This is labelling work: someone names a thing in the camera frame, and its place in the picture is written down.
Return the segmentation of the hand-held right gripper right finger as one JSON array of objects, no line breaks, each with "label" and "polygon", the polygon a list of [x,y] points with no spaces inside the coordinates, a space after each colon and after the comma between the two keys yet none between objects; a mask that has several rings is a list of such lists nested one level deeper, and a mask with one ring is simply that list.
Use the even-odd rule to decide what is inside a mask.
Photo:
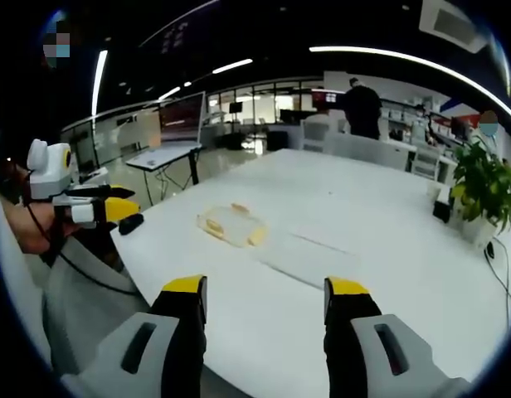
[{"label": "hand-held right gripper right finger", "polygon": [[324,279],[324,352],[331,397],[464,397],[469,382],[447,376],[431,346],[383,314],[360,283]]}]

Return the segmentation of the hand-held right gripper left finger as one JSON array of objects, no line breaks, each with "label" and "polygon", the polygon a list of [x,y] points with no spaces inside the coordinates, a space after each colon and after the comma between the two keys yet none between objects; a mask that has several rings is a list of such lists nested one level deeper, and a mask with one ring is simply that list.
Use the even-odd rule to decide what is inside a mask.
[{"label": "hand-held right gripper left finger", "polygon": [[206,322],[207,277],[174,279],[149,312],[125,321],[86,369],[61,382],[74,397],[199,397]]}]

